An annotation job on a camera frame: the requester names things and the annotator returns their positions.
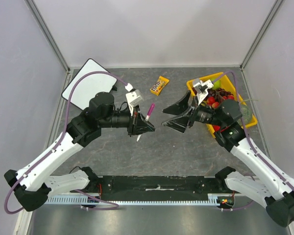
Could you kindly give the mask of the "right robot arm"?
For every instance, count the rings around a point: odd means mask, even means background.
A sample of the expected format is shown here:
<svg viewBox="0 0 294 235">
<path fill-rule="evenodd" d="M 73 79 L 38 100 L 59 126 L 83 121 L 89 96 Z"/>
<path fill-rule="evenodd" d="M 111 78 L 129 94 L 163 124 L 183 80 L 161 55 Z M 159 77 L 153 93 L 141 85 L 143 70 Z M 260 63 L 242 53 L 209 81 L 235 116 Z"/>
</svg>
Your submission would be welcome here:
<svg viewBox="0 0 294 235">
<path fill-rule="evenodd" d="M 270 218 L 281 227 L 294 222 L 294 178 L 274 164 L 237 122 L 243 116 L 240 104 L 227 99 L 213 109 L 203 103 L 200 96 L 193 97 L 191 102 L 189 99 L 191 92 L 187 91 L 182 99 L 165 108 L 163 113 L 174 117 L 162 125 L 180 133 L 192 127 L 194 122 L 219 126 L 214 133 L 217 143 L 241 160 L 260 180 L 256 182 L 226 167 L 216 174 L 216 190 L 243 194 L 265 208 Z"/>
</svg>

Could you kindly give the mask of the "pink whiteboard marker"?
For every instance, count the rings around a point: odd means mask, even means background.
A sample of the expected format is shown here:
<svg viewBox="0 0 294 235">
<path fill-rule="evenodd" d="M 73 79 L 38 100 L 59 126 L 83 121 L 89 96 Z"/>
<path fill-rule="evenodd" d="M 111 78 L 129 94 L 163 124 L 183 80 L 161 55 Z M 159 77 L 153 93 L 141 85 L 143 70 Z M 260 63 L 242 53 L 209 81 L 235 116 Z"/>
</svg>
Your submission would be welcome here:
<svg viewBox="0 0 294 235">
<path fill-rule="evenodd" d="M 151 106 L 150 106 L 150 108 L 149 108 L 149 111 L 148 111 L 148 113 L 147 113 L 147 116 L 146 116 L 146 118 L 145 118 L 145 121 L 148 121 L 148 120 L 149 120 L 149 118 L 150 118 L 150 116 L 151 116 L 151 114 L 152 114 L 152 112 L 153 112 L 154 107 L 155 107 L 155 104 L 152 103 Z M 142 136 L 142 134 L 140 134 L 140 135 L 137 137 L 136 142 L 138 142 L 138 141 L 140 140 L 140 137 L 141 137 L 141 136 Z"/>
</svg>

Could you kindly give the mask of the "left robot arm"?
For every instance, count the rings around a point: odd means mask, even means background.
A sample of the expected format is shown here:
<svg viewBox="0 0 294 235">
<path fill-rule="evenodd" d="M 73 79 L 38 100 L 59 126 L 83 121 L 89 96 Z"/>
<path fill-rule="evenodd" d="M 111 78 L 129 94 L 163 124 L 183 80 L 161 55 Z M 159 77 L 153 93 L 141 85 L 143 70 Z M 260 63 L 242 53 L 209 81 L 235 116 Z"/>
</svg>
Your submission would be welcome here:
<svg viewBox="0 0 294 235">
<path fill-rule="evenodd" d="M 155 127 L 141 114 L 139 103 L 143 100 L 139 90 L 125 95 L 127 107 L 116 109 L 114 96 L 107 92 L 95 95 L 78 116 L 66 122 L 56 141 L 24 168 L 8 170 L 4 178 L 10 185 L 22 209 L 31 212 L 41 207 L 50 197 L 82 190 L 94 192 L 98 176 L 90 167 L 75 173 L 52 176 L 68 158 L 101 136 L 103 128 L 125 128 L 129 136 L 155 131 Z"/>
</svg>

